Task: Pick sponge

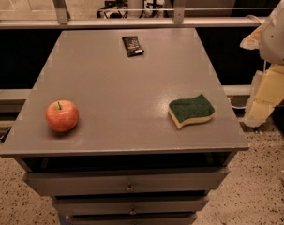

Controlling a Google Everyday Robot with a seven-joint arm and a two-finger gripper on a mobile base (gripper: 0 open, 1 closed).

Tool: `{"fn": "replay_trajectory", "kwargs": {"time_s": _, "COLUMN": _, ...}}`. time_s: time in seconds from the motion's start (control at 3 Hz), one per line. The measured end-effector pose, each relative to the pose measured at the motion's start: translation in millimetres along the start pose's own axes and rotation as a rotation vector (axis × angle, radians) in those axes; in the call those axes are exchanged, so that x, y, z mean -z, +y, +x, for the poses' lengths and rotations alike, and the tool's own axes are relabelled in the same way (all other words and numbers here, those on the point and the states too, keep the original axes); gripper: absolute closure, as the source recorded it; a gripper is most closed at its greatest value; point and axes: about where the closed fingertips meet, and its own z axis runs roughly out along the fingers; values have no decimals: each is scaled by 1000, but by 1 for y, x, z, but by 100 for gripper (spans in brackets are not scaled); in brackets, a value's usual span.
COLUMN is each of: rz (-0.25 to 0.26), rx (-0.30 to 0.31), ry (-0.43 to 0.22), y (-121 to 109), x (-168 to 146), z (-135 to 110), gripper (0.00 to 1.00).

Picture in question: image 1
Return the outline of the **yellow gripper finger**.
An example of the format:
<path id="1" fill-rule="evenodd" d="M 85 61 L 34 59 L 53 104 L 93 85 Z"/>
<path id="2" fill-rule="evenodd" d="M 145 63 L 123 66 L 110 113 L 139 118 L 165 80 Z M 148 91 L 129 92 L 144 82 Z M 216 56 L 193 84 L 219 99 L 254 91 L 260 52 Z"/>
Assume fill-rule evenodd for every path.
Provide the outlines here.
<path id="1" fill-rule="evenodd" d="M 258 49 L 260 47 L 261 32 L 262 26 L 257 27 L 253 32 L 251 32 L 241 41 L 240 47 L 247 50 Z"/>
<path id="2" fill-rule="evenodd" d="M 257 71 L 251 84 L 244 123 L 259 127 L 284 99 L 284 66 L 272 65 L 264 72 Z"/>

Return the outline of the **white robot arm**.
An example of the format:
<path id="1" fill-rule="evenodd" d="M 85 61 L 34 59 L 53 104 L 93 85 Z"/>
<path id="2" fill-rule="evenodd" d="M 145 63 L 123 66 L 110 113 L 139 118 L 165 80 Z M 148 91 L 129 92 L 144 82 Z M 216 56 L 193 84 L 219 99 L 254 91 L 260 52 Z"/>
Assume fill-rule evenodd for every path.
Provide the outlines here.
<path id="1" fill-rule="evenodd" d="M 270 64 L 253 77 L 244 116 L 248 127 L 259 127 L 284 100 L 284 0 L 241 41 L 240 47 L 258 49 L 260 58 Z"/>

